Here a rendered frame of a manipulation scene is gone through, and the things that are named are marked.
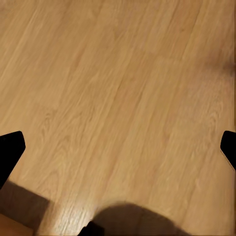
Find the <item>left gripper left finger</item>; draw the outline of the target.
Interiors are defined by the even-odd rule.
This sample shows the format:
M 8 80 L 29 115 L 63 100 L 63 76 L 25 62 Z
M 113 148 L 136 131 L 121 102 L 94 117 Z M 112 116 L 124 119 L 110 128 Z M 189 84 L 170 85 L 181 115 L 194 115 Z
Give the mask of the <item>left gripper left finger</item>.
M 0 190 L 26 149 L 21 131 L 0 136 Z

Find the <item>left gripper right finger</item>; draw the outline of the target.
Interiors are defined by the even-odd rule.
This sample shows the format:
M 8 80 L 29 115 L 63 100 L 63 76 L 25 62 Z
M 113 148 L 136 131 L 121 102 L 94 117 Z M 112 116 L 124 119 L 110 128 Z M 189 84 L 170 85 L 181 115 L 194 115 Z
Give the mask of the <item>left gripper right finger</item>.
M 224 131 L 220 148 L 236 170 L 236 133 Z

